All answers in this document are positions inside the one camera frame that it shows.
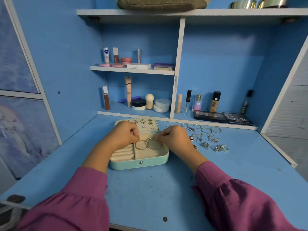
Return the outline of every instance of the shelf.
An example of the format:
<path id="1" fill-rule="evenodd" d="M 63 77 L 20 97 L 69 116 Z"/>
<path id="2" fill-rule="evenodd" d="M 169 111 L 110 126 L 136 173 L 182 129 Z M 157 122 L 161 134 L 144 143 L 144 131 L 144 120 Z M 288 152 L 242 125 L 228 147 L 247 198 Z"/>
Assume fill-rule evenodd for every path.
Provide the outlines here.
<path id="1" fill-rule="evenodd" d="M 157 117 L 157 118 L 170 118 L 170 111 L 166 113 L 158 113 L 158 112 L 155 112 L 154 110 L 137 111 L 137 110 L 127 107 L 127 103 L 117 103 L 117 102 L 110 102 L 110 110 L 106 111 L 103 108 L 99 110 L 99 114 L 108 114 L 108 115 L 113 115 L 113 116 L 136 115 L 136 116 L 148 116 L 148 117 Z"/>
<path id="2" fill-rule="evenodd" d="M 239 129 L 248 129 L 248 130 L 258 129 L 258 127 L 256 126 L 246 126 L 246 125 L 236 125 L 236 124 L 229 124 L 229 123 L 219 123 L 219 122 L 196 120 L 193 118 L 193 112 L 188 111 L 188 115 L 184 115 L 183 110 L 181 110 L 181 113 L 179 114 L 174 113 L 174 119 L 181 120 L 181 121 L 188 121 L 186 123 L 196 123 L 196 124 L 198 123 L 199 125 L 206 125 L 206 126 L 212 125 L 212 126 L 218 126 L 218 127 L 239 128 Z"/>
<path id="3" fill-rule="evenodd" d="M 174 75 L 174 70 L 158 70 L 151 67 L 150 69 L 130 69 L 117 67 L 90 66 L 91 70 L 126 72 L 126 73 L 150 73 L 150 74 L 165 74 Z"/>
<path id="4" fill-rule="evenodd" d="M 81 17 L 99 17 L 101 23 L 149 24 L 179 23 L 186 17 L 186 24 L 279 24 L 280 18 L 308 16 L 308 8 L 285 9 L 196 9 L 187 12 L 162 13 L 119 9 L 78 9 Z"/>

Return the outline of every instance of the pillow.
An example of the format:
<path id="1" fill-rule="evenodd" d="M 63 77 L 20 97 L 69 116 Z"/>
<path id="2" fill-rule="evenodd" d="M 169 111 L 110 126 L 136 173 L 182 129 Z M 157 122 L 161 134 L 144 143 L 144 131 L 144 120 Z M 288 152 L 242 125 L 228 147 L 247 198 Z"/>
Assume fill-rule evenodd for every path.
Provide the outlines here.
<path id="1" fill-rule="evenodd" d="M 120 9 L 127 10 L 174 10 L 205 9 L 210 0 L 118 0 Z"/>

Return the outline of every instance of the cabinet door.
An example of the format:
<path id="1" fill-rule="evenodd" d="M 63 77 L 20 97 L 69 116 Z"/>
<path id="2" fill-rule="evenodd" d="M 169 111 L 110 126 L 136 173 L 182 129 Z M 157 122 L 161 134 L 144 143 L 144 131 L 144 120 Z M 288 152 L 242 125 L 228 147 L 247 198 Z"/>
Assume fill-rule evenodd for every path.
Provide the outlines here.
<path id="1" fill-rule="evenodd" d="M 4 0 L 0 0 L 0 90 L 38 93 Z"/>
<path id="2" fill-rule="evenodd" d="M 57 147 L 43 101 L 0 96 L 0 157 L 16 179 Z"/>

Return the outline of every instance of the lip gloss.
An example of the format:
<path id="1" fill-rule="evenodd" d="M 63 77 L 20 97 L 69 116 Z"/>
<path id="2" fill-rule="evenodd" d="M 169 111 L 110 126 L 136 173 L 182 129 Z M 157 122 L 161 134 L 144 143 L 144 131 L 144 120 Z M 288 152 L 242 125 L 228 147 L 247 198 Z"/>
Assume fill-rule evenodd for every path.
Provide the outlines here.
<path id="1" fill-rule="evenodd" d="M 188 113 L 188 106 L 189 106 L 189 103 L 190 103 L 190 96 L 192 94 L 192 91 L 191 90 L 187 90 L 187 96 L 186 96 L 186 104 L 185 104 L 185 109 L 184 109 L 184 115 L 187 115 Z"/>

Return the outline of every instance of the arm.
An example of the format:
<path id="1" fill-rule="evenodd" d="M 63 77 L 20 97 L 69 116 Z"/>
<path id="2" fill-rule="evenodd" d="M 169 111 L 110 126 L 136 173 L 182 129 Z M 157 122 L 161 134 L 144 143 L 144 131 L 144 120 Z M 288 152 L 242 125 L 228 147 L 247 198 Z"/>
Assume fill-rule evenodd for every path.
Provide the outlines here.
<path id="1" fill-rule="evenodd" d="M 109 210 L 104 197 L 108 162 L 114 151 L 138 141 L 136 124 L 118 123 L 92 149 L 67 185 L 29 210 L 17 230 L 109 230 Z"/>
<path id="2" fill-rule="evenodd" d="M 160 132 L 157 140 L 166 144 L 196 175 L 194 189 L 202 198 L 205 213 L 216 230 L 298 230 L 267 194 L 232 179 L 194 149 L 185 128 L 171 126 Z"/>

